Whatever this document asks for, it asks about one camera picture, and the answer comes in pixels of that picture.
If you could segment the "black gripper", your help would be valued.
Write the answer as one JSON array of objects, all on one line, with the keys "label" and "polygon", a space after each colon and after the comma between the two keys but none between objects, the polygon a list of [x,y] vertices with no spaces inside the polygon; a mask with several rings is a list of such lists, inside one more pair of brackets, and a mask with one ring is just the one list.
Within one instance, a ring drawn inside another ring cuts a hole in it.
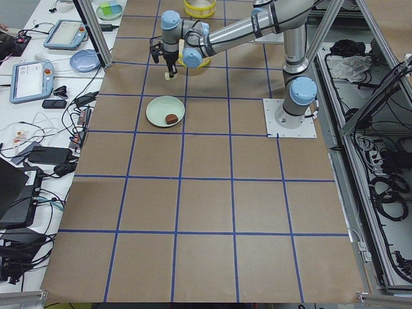
[{"label": "black gripper", "polygon": [[158,41],[150,45],[149,52],[155,64],[160,62],[160,57],[164,58],[167,63],[168,73],[166,76],[168,78],[173,78],[177,74],[178,50],[174,50],[172,46],[163,41]]}]

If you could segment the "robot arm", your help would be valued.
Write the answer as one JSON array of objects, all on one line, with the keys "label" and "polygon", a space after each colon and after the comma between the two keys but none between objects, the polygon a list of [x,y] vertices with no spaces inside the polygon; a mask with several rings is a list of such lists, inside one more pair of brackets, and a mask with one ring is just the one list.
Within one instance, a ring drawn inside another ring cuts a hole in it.
[{"label": "robot arm", "polygon": [[185,21],[178,12],[168,10],[161,16],[161,40],[152,44],[149,52],[154,62],[164,58],[167,76],[173,78],[178,72],[178,59],[188,68],[197,68],[207,57],[269,33],[282,34],[286,97],[275,113],[275,120],[284,128],[297,129],[317,94],[315,82],[304,75],[309,65],[306,21],[314,5],[314,1],[254,1],[249,17],[213,32],[207,23]]}]

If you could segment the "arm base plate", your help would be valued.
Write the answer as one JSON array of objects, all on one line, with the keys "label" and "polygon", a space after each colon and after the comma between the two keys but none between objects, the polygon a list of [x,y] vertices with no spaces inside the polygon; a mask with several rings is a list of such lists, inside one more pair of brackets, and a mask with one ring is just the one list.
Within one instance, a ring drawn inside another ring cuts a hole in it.
[{"label": "arm base plate", "polygon": [[256,38],[254,42],[260,44],[284,44],[284,37],[282,33],[268,33],[260,38]]},{"label": "arm base plate", "polygon": [[283,111],[283,99],[263,99],[267,137],[317,138],[312,111],[307,107],[304,116],[291,117]]}]

